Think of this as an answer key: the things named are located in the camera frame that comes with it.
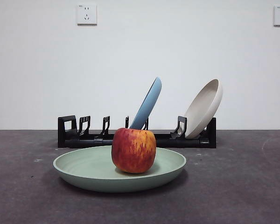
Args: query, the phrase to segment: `concrete floor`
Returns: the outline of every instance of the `concrete floor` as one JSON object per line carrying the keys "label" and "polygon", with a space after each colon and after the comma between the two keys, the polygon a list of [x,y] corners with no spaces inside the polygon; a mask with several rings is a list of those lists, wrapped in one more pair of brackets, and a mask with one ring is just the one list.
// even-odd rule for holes
{"label": "concrete floor", "polygon": [[280,224],[280,130],[217,131],[217,148],[187,158],[172,182],[106,194],[63,181],[57,131],[0,131],[0,224]]}

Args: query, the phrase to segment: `dish rack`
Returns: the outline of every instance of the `dish rack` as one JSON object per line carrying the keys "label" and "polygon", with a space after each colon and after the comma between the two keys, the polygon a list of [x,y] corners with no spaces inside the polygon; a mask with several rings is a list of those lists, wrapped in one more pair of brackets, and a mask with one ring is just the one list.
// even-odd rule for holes
{"label": "dish rack", "polygon": [[[94,146],[112,145],[113,133],[109,133],[110,116],[103,118],[103,128],[99,133],[90,133],[91,117],[81,117],[79,130],[77,129],[76,116],[65,116],[58,118],[58,148],[85,148]],[[65,130],[65,122],[71,122],[71,129]],[[87,122],[87,128],[82,132],[83,123]],[[178,132],[180,123],[183,123],[183,131]],[[125,128],[128,128],[129,116],[126,117]],[[148,130],[148,119],[143,130]],[[186,139],[187,118],[178,116],[177,127],[173,132],[166,130],[155,130],[154,133],[157,147],[168,148],[216,148],[216,118],[212,118],[206,129],[196,138]]]}

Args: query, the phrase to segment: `apple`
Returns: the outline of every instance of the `apple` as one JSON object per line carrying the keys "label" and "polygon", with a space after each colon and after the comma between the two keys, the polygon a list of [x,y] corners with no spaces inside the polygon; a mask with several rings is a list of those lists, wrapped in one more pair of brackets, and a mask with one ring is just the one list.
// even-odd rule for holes
{"label": "apple", "polygon": [[154,133],[129,128],[118,129],[113,137],[111,156],[114,165],[128,173],[147,171],[154,163]]}

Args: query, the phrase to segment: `blue plate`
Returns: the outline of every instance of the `blue plate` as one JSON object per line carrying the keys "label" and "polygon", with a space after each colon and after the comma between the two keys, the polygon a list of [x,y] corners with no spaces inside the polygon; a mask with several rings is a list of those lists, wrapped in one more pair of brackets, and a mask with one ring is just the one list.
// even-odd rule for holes
{"label": "blue plate", "polygon": [[132,125],[130,126],[131,129],[142,129],[145,121],[148,119],[155,103],[157,102],[161,89],[162,82],[160,78],[157,77],[150,87],[141,107],[139,108],[136,117],[133,120]]}

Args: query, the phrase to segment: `plastic plate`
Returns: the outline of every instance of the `plastic plate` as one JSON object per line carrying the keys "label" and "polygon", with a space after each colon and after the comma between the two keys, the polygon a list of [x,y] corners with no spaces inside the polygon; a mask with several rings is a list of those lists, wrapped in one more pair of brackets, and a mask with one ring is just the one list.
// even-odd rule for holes
{"label": "plastic plate", "polygon": [[152,86],[150,87],[146,97],[144,98],[144,101],[142,102],[142,105],[140,106],[130,126],[131,129],[141,129],[144,126],[145,121],[147,120],[148,116],[153,110],[155,103],[157,102],[161,89],[162,89],[162,82],[157,77],[154,80]]}
{"label": "plastic plate", "polygon": [[175,179],[186,158],[157,148],[153,166],[142,174],[120,171],[111,159],[111,146],[84,148],[57,157],[53,166],[68,183],[100,192],[132,192],[155,188]]}
{"label": "plastic plate", "polygon": [[215,115],[223,95],[219,80],[213,79],[197,94],[185,113],[187,130],[185,138],[192,139],[199,135]]}

